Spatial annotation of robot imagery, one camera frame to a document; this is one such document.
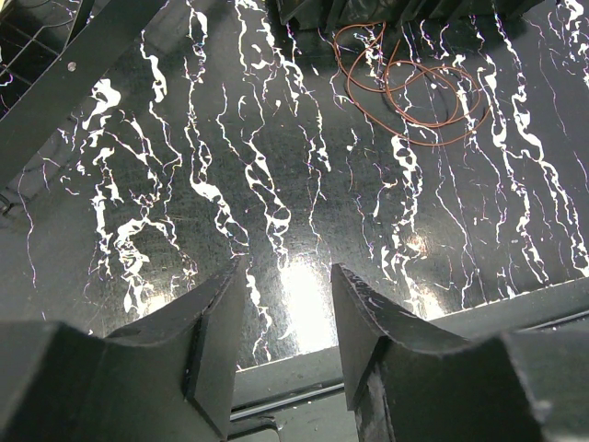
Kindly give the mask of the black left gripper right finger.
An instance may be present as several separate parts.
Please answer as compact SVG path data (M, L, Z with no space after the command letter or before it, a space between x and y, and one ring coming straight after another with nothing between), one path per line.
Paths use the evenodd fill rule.
M424 320L331 270L346 402L363 441L584 441L588 281Z

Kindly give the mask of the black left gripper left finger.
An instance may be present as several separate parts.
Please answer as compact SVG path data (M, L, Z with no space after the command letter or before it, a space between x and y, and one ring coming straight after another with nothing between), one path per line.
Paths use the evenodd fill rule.
M224 441L246 259L104 338L61 321L1 325L5 441Z

